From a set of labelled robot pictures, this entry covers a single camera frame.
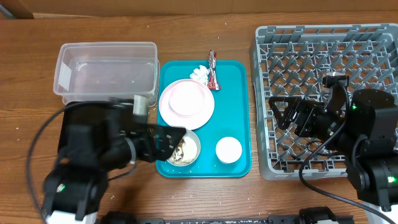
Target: black object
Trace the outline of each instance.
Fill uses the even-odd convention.
[[[135,114],[135,106],[134,100],[119,99],[70,103],[41,127],[27,158],[28,186],[39,211],[30,177],[30,160],[44,128],[65,112],[58,157],[54,170],[44,182],[44,216],[59,210],[76,213],[75,219],[81,221],[85,215],[98,211],[108,188],[109,171],[122,169],[136,159],[165,161],[172,155],[185,128],[146,124],[143,119],[146,119],[146,112]]]
[[[268,218],[215,218],[210,220],[163,220],[162,218],[136,220],[134,215],[109,212],[96,224],[315,224],[318,221],[338,221],[339,224],[354,224],[352,216],[337,217],[328,207],[301,209],[299,215],[270,215]]]
[[[345,118],[340,116],[341,107],[348,101],[341,97],[342,93],[346,93],[345,81],[339,76],[335,83],[330,85],[332,97],[326,105],[301,98],[272,96],[269,104],[278,127],[286,129],[291,122],[295,122],[295,134],[299,137],[318,138],[326,143],[320,148],[326,146],[345,155],[348,179],[357,190],[358,198],[389,211],[391,205],[398,203],[398,183],[388,181],[389,177],[398,176],[398,155],[394,152],[398,107],[389,93],[373,89],[358,90],[353,93],[351,106],[346,110],[345,122]],[[276,103],[286,102],[288,105],[281,114]],[[355,146],[361,135],[365,135],[367,140]],[[317,192],[336,198],[336,195],[321,190]]]

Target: brown tabletop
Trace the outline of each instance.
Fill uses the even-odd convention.
[[[362,210],[326,198],[299,181],[268,181],[259,173],[255,135],[256,110],[250,78],[249,46],[259,26],[300,24],[398,23],[398,13],[306,12],[220,16],[103,17],[89,19],[0,21],[0,223],[40,223],[27,193],[26,152],[39,126],[63,106],[53,93],[60,47],[70,42],[152,41],[161,65],[171,60],[203,60],[210,49],[218,59],[238,60],[248,74],[252,169],[240,179],[166,179],[155,164],[140,162],[136,174],[110,183],[99,210],[137,214],[140,218],[239,218],[298,214],[301,208],[329,206],[335,214]],[[149,121],[156,122],[157,108]],[[33,174],[39,200],[51,171],[62,117],[36,145]],[[356,200],[346,178],[312,181],[315,186]]]

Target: teal tray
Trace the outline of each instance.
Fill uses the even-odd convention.
[[[160,71],[159,97],[172,82],[189,78],[199,65],[208,67],[206,60],[172,61]],[[201,151],[198,159],[185,167],[173,166],[167,161],[156,161],[160,174],[171,178],[193,177],[243,177],[251,168],[251,141],[246,69],[234,60],[217,60],[216,73],[220,91],[211,91],[215,110],[210,120],[201,128],[193,130],[199,137]],[[157,124],[167,126],[160,113]],[[234,137],[242,145],[241,158],[233,164],[223,164],[216,156],[217,142],[223,137]]]

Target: white crumpled paper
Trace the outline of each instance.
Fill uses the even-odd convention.
[[[208,80],[209,73],[210,69],[207,69],[203,65],[199,65],[199,68],[194,69],[193,73],[189,77],[207,86],[209,82]]]

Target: green light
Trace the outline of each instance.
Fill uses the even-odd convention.
[[[388,177],[388,182],[395,183],[395,182],[397,182],[397,179],[395,177]]]

